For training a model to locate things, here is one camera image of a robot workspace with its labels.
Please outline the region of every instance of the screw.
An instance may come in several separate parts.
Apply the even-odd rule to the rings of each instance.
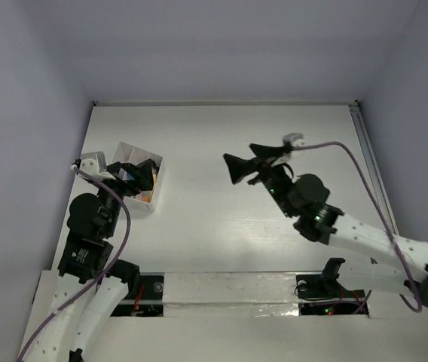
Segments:
[[[157,283],[154,283],[154,292],[162,293],[163,290],[164,290],[164,285],[160,281],[158,281]]]

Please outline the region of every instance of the white table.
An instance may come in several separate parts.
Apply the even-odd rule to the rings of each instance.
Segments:
[[[308,144],[345,143],[366,172],[347,106],[94,108],[82,152],[104,151],[109,160],[124,141],[164,156],[167,167],[157,210],[133,213],[122,259],[142,272],[319,271],[335,256],[369,263],[364,256],[301,238],[263,187],[231,185],[223,153],[250,158],[249,143],[277,146],[291,132],[303,133]],[[342,150],[306,152],[292,166],[297,174],[319,176],[332,192],[330,204],[381,226]],[[82,192],[95,190],[76,179],[70,200]],[[121,216],[109,240],[114,246],[125,223]],[[67,233],[64,223],[53,268]],[[374,293],[369,308],[369,319],[110,318],[89,362],[428,361],[427,310],[414,314],[386,293]],[[29,330],[38,323],[33,315]]]

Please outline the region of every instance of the gray wall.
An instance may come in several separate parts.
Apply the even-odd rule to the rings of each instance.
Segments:
[[[362,101],[401,233],[428,241],[428,0]]]
[[[91,102],[45,19],[0,0],[0,361],[51,264]]]
[[[38,0],[95,100],[353,100],[417,0]]]

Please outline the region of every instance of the table surface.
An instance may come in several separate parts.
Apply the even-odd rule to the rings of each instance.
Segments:
[[[330,257],[370,263],[348,250],[304,240],[262,186],[231,185],[223,153],[250,158],[250,143],[277,146],[291,132],[303,133],[307,144],[343,142],[368,176],[347,106],[95,107],[82,152],[104,151],[110,160],[123,141],[164,156],[166,166],[157,209],[133,212],[122,259],[138,264],[141,272],[319,271]],[[331,190],[330,204],[381,227],[343,150],[305,152],[291,165],[298,175],[319,176]],[[95,189],[77,178],[70,201],[82,192]],[[125,224],[121,216],[109,240],[115,247]],[[64,223],[54,268],[67,234]],[[361,354],[369,361],[428,360],[427,310],[414,314],[398,296],[379,292],[369,308],[369,319],[299,317],[294,322],[110,318],[91,362],[132,356],[169,361],[358,360]]]

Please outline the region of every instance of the purple cable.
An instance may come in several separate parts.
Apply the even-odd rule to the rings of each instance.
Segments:
[[[130,224],[132,223],[132,220],[130,219],[130,212],[129,209],[127,209],[127,205],[124,203],[124,201],[115,193],[114,190],[110,189],[106,184],[101,183],[99,180],[95,179],[88,173],[85,173],[82,170],[79,170],[78,168],[75,168],[74,171],[78,173],[79,175],[83,176],[84,178],[91,181],[95,186],[102,188],[106,190],[112,197],[120,204],[120,206],[124,209],[125,215],[127,216],[127,227],[125,229],[125,236],[124,239],[118,248],[117,253],[114,256],[114,259],[103,269],[103,271],[95,278],[93,281],[91,281],[89,284],[87,284],[82,290],[80,290],[77,294],[75,294],[72,298],[67,300],[65,303],[63,303],[60,307],[58,307],[58,311],[62,311],[65,308],[67,308],[69,305],[73,304],[78,298],[83,296],[90,288],[94,287],[97,283],[99,283],[102,278],[109,272],[109,270],[114,266],[114,264],[118,261],[120,258],[120,255],[122,254],[122,251],[124,251],[125,245],[127,244],[127,240],[129,238],[130,234]],[[47,326],[47,324],[50,323],[52,319],[54,319],[56,314],[52,313],[50,314],[35,330],[35,332],[32,334],[32,336],[26,341],[25,345],[23,346],[20,354],[18,355],[17,362],[23,362],[23,357],[25,357],[26,352],[28,351],[28,348],[32,345],[33,341],[38,337],[38,335],[41,333],[41,331]]]
[[[420,294],[418,293],[418,289],[417,286],[415,285],[415,281],[413,279],[413,276],[411,275],[411,271],[410,268],[408,267],[408,264],[405,260],[405,257],[403,256],[402,251],[400,250],[398,244],[395,242],[395,238],[393,236],[392,231],[390,230],[390,227],[388,226],[388,222],[385,219],[385,216],[383,215],[383,212],[380,209],[380,206],[378,205],[378,202],[375,198],[375,196],[373,195],[373,193],[370,190],[370,187],[368,186],[368,182],[366,181],[365,175],[363,175],[363,171],[361,169],[361,167],[359,166],[358,161],[356,160],[355,156],[353,155],[353,153],[350,151],[350,149],[348,147],[346,147],[343,143],[338,142],[338,141],[331,141],[331,142],[325,142],[325,143],[318,143],[316,145],[310,145],[310,146],[295,146],[293,147],[293,151],[302,151],[305,149],[321,149],[324,147],[329,147],[329,146],[338,146],[341,147],[351,158],[351,161],[353,161],[356,170],[358,171],[359,177],[362,179],[363,185],[365,186],[365,189],[368,193],[368,196],[371,199],[371,202],[373,203],[374,208],[376,209],[378,216],[381,219],[381,222],[383,223],[383,226],[385,228],[385,231],[387,233],[388,239],[390,240],[390,243],[393,245],[393,249],[395,250],[395,254],[399,257],[400,262],[403,266],[403,269],[405,270],[405,273],[407,274],[407,278],[408,278],[408,284],[410,285],[410,290],[414,295],[415,298],[415,302],[417,302],[417,306],[414,307],[413,305],[411,305],[408,300],[405,298],[405,296],[400,294],[400,297],[402,298],[403,302],[414,312],[416,313],[420,313],[422,311],[422,302],[420,299]],[[368,293],[366,294],[365,300],[363,301],[363,303],[361,303],[359,305],[359,307],[355,310],[355,312],[353,314],[357,314],[366,304],[366,302],[368,301],[368,298],[371,295],[371,290],[368,291]],[[340,303],[340,301],[335,301],[332,302],[332,304],[337,304]]]

